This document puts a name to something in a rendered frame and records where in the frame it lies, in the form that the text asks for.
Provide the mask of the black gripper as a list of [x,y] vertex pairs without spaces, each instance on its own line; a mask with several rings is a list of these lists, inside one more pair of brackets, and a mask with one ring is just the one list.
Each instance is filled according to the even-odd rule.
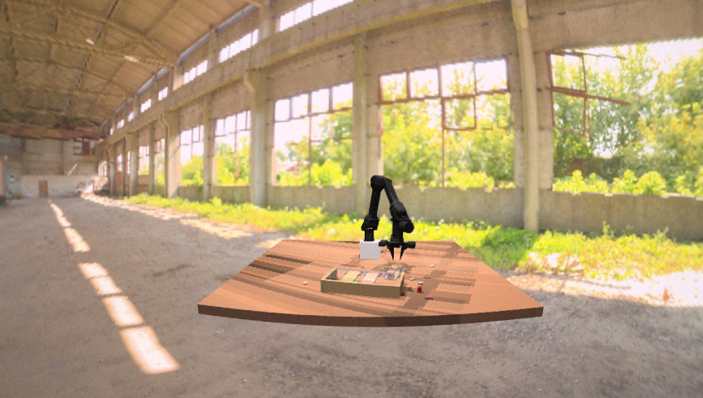
[[[396,236],[400,235],[401,238],[403,238],[403,231],[392,231],[391,234],[396,235]],[[394,248],[390,247],[390,242],[388,240],[381,239],[379,241],[379,246],[384,247],[385,245],[386,245],[386,249],[388,249],[390,251],[392,259],[394,259]],[[401,248],[400,258],[404,254],[405,250],[407,250],[407,248],[408,249],[415,248],[415,241],[408,241],[408,243],[404,242],[404,244],[401,246],[402,246],[402,248]]]

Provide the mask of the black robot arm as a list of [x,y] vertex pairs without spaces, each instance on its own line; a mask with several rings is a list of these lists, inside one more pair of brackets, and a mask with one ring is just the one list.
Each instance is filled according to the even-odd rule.
[[[361,226],[361,230],[365,231],[364,242],[375,241],[374,231],[377,231],[380,221],[377,217],[377,211],[381,197],[381,191],[383,189],[385,189],[385,193],[390,202],[390,213],[393,217],[391,219],[391,221],[393,221],[392,231],[403,231],[406,233],[412,233],[415,225],[409,219],[404,205],[398,200],[398,196],[395,192],[392,180],[383,175],[373,175],[371,177],[371,188],[372,194],[369,213],[366,215],[365,220]],[[403,244],[404,238],[401,238],[400,235],[390,235],[391,248],[400,248],[400,246]]]

